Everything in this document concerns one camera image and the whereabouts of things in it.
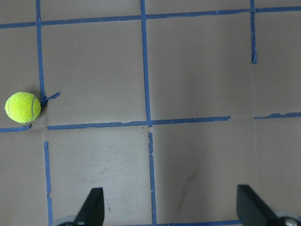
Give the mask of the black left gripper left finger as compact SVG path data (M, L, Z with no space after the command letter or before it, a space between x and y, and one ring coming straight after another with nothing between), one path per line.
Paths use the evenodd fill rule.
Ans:
M92 188L80 211L75 217L76 226L102 226L104 222L103 189Z

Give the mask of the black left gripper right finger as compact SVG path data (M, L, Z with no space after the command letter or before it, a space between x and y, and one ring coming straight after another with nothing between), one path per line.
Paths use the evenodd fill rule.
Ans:
M243 226L278 226L279 219L249 185L237 186L236 213Z

